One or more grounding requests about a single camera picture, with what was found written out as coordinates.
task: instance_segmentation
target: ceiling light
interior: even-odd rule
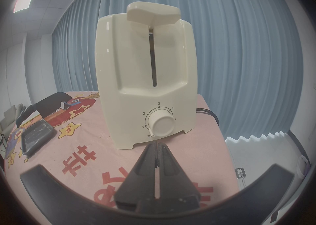
[[[31,0],[17,0],[13,13],[18,12],[20,10],[28,9],[28,7],[30,6],[30,2]]]

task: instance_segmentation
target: ceiling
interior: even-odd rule
[[[31,0],[28,9],[13,13],[8,10],[0,25],[0,51],[27,39],[40,39],[53,32],[57,22],[73,0]]]

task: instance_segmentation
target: toaster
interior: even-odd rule
[[[197,58],[192,26],[173,6],[133,2],[98,21],[95,66],[114,146],[189,132],[196,122]]]

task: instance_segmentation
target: pink tablecloth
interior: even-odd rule
[[[40,116],[15,129],[8,138],[5,173],[8,183],[25,208],[41,224],[49,221],[35,206],[20,180],[20,174],[37,164],[75,192],[116,208],[113,194],[128,175],[147,143],[132,150],[114,148],[101,109],[99,93],[69,92],[70,101],[80,103],[59,109],[45,118],[56,136],[30,158],[22,155],[21,134]],[[201,95],[197,106],[208,108]],[[230,154],[213,117],[197,114],[190,132],[161,139],[166,143],[202,195],[201,207],[215,204],[237,193],[238,183]]]

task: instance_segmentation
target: black tray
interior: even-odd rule
[[[32,124],[22,133],[22,153],[27,157],[37,152],[55,134],[56,130],[44,119]]]

